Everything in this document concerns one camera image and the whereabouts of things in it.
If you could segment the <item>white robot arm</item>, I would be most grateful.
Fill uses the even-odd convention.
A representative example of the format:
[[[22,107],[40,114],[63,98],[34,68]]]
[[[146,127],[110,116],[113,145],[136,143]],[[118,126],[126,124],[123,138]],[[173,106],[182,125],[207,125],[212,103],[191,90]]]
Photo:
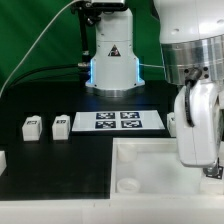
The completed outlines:
[[[180,161],[216,177],[224,127],[224,0],[151,1],[166,80],[181,88],[174,104]],[[107,96],[142,86],[125,0],[90,0],[90,8],[100,15],[86,86]]]

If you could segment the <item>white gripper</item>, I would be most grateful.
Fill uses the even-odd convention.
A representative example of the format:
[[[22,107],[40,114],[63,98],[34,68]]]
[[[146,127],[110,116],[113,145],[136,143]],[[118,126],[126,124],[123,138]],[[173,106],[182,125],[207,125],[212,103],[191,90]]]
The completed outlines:
[[[175,99],[177,149],[181,163],[187,167],[204,168],[205,175],[219,173],[218,153],[224,121],[218,101],[216,83],[198,81],[190,91],[190,111],[194,126],[186,119],[183,87]]]

